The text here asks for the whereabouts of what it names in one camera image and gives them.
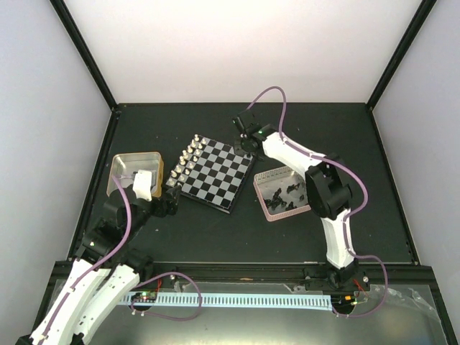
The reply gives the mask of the pink metal tin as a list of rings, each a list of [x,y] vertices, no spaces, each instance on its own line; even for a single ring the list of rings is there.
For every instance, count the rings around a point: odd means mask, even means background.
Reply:
[[[298,190],[287,193],[287,187],[300,183]],[[269,222],[279,221],[301,213],[308,212],[311,207],[308,205],[306,184],[304,179],[294,170],[287,166],[275,168],[265,172],[257,173],[253,179],[254,190],[262,207],[265,218]],[[265,199],[272,200],[274,193],[280,190],[282,202],[278,202],[276,209],[267,208]],[[285,211],[285,207],[293,202],[296,209]]]

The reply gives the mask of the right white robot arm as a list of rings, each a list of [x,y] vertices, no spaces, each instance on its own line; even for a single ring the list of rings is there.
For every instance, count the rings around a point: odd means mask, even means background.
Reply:
[[[326,238],[328,284],[342,290],[358,270],[358,257],[351,241],[351,177],[338,155],[311,151],[290,140],[270,124],[260,125],[250,110],[232,119],[239,137],[234,149],[238,155],[265,156],[303,177],[308,205],[323,224]]]

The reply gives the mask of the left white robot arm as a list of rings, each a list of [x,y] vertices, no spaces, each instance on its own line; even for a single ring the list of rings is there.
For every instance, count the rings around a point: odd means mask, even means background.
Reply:
[[[18,344],[89,344],[120,299],[154,279],[153,260],[130,246],[152,217],[173,216],[180,187],[159,198],[136,197],[132,187],[118,188],[103,205],[76,253],[70,274],[47,315]]]

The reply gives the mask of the small green circuit board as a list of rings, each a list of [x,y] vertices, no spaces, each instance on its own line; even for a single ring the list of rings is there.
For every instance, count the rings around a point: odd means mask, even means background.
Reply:
[[[135,303],[153,303],[157,298],[157,292],[147,291],[147,292],[136,292],[132,296],[132,301]]]

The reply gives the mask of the black and silver chessboard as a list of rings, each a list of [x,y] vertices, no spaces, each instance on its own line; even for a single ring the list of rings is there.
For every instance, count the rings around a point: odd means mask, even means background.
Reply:
[[[177,182],[181,182],[183,196],[224,213],[231,213],[254,166],[255,157],[247,159],[246,154],[237,155],[230,144],[197,135],[200,144],[193,148],[191,155],[187,153],[187,147],[182,151],[180,156],[186,153],[187,162],[181,165],[178,158],[172,170],[180,170],[180,174],[172,178],[171,170],[165,178],[165,187],[173,188]],[[202,138],[208,138],[206,146],[201,144]],[[200,157],[194,155],[196,149],[201,150]],[[193,169],[188,168],[189,162],[195,164]]]

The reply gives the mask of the gold metal tin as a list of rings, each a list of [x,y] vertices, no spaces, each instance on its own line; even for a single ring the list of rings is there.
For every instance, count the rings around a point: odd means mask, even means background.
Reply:
[[[152,171],[152,199],[162,195],[164,162],[159,152],[122,153],[114,156],[106,194],[109,196],[117,189],[111,176],[115,176],[122,188],[132,190],[134,176],[138,170]]]

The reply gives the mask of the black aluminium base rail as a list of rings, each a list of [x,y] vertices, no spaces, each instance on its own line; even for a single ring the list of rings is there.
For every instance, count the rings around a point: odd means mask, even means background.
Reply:
[[[255,282],[301,284],[308,290],[345,291],[361,285],[435,285],[433,269],[416,264],[387,264],[383,270],[379,264],[365,262],[353,264],[345,272],[335,272],[329,264],[275,264],[275,263],[191,263],[145,261],[132,270],[140,274],[142,282],[159,275],[164,287],[172,284],[183,273],[196,282]]]

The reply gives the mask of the left black frame post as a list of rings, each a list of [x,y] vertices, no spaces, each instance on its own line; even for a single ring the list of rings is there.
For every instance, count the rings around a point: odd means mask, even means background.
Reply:
[[[70,13],[67,4],[63,0],[50,0],[50,3],[59,20],[63,24],[65,31],[68,33],[68,36],[73,42],[76,50],[78,51],[82,61],[84,62],[88,72],[90,73],[108,107],[112,111],[117,109],[118,103],[116,102],[100,68],[96,63],[96,60],[94,59],[85,39],[83,38],[78,25]]]

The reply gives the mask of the black frame post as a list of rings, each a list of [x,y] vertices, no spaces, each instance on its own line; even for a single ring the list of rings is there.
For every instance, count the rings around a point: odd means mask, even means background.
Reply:
[[[50,0],[50,3],[59,20],[63,24],[65,31],[68,33],[68,36],[73,42],[76,50],[78,51],[82,61],[84,62],[88,72],[90,73],[108,107],[112,111],[117,109],[118,103],[116,102],[100,68],[96,63],[96,60],[94,59],[85,39],[83,38],[78,25],[70,13],[67,4],[63,0]]]
[[[392,77],[399,68],[404,57],[408,53],[411,45],[413,44],[415,38],[418,36],[419,31],[423,27],[425,21],[427,20],[429,14],[436,5],[436,0],[422,0],[416,9],[412,19],[410,20],[409,25],[404,31],[400,41],[395,48],[388,64],[386,65],[382,75],[380,76],[377,85],[374,87],[371,96],[369,97],[366,106],[370,111],[373,111],[381,99],[386,88],[390,84]]]

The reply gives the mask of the right black frame post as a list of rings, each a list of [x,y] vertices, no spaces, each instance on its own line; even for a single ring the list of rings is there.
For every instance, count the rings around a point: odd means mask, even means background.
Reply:
[[[415,38],[418,36],[419,31],[423,27],[425,21],[427,20],[429,14],[436,5],[436,0],[422,0],[416,9],[412,19],[410,20],[409,25],[404,31],[400,41],[395,48],[388,64],[386,65],[382,75],[380,76],[377,85],[374,87],[371,96],[369,97],[366,106],[370,111],[373,111],[381,99],[386,88],[390,84],[392,77],[399,68],[404,57],[408,53],[411,45],[413,44]]]

